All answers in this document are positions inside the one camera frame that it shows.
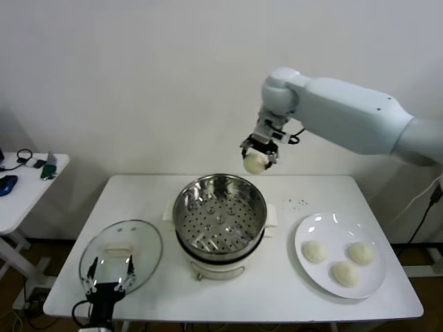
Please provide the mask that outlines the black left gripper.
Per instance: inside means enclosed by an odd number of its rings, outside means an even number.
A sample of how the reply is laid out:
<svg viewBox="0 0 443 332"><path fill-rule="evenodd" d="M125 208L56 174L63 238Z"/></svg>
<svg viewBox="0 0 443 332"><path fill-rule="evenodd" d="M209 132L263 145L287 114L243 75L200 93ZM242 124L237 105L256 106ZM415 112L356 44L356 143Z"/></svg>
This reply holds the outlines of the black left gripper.
<svg viewBox="0 0 443 332"><path fill-rule="evenodd" d="M126 259L127 272L118 282L95 284L95 273L98 257L89 266L86 277L81 277L82 287L87 295L87 300L92 304L90 324L111 324L114 306L125 297L125 292L132 286L136 279L133 257Z"/></svg>

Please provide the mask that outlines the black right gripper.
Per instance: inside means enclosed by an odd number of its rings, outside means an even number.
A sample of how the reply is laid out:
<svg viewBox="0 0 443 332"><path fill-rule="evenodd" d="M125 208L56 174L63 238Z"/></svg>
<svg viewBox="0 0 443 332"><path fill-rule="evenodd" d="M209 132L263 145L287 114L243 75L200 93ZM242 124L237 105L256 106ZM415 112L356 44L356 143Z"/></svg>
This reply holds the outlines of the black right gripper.
<svg viewBox="0 0 443 332"><path fill-rule="evenodd" d="M242 149L243 159L247 157L249 149L254 149L262 154L266 154L268 161L265 169L271 168L279 159L278 146L272 140L264 142L262 139L250 135L240 144L240 148Z"/></svg>

